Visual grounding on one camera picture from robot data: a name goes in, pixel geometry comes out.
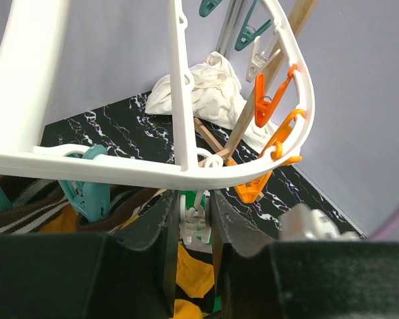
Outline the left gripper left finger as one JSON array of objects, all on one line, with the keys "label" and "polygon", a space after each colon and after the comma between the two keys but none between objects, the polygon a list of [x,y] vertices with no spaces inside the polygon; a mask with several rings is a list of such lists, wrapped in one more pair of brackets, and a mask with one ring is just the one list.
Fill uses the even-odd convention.
[{"label": "left gripper left finger", "polygon": [[170,318],[177,191],[113,234],[0,235],[0,318]]}]

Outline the white oval clip hanger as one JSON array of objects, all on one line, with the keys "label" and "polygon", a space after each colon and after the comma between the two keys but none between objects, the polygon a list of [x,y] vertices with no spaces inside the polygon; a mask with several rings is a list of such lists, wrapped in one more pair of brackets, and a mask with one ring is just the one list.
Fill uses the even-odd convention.
[{"label": "white oval clip hanger", "polygon": [[279,167],[273,153],[225,167],[218,154],[198,156],[181,1],[168,2],[174,162],[97,155],[87,147],[42,147],[41,136],[59,68],[70,3],[14,1],[0,46],[0,175],[89,181],[173,190],[232,187]]}]

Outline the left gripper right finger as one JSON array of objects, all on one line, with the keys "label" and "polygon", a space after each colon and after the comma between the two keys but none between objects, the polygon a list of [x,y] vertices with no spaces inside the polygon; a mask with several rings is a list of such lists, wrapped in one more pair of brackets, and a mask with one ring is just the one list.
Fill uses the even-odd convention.
[{"label": "left gripper right finger", "polygon": [[276,241],[210,197],[224,318],[399,318],[399,243]]}]

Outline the white plastic clip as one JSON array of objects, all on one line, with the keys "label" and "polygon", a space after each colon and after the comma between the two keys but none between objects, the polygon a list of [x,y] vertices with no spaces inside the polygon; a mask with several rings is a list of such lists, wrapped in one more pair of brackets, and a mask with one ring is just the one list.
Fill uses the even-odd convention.
[{"label": "white plastic clip", "polygon": [[208,245],[211,239],[211,211],[206,190],[182,191],[179,199],[180,235],[185,245],[193,239]]}]

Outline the mustard striped sock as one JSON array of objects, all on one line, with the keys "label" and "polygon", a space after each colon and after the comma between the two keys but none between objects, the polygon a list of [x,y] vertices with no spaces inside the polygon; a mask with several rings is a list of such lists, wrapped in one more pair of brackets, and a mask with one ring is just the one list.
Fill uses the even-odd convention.
[{"label": "mustard striped sock", "polygon": [[163,195],[163,189],[117,185],[111,187],[110,214],[90,223],[75,212],[71,205],[60,210],[40,229],[39,233],[115,232],[145,213]]},{"label": "mustard striped sock", "polygon": [[0,211],[0,235],[37,232],[68,205],[55,180],[0,175],[0,186],[13,204]]}]

